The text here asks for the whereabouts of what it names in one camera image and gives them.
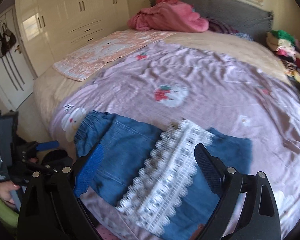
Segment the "left hand red nails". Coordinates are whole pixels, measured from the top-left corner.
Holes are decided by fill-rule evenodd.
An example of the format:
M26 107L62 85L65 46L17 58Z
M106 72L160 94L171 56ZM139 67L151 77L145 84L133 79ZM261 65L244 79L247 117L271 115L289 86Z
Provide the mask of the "left hand red nails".
M0 182L0 199L11 209L15 209L15 202L12 198L11 191L17 191L19 189L20 186L12 181Z

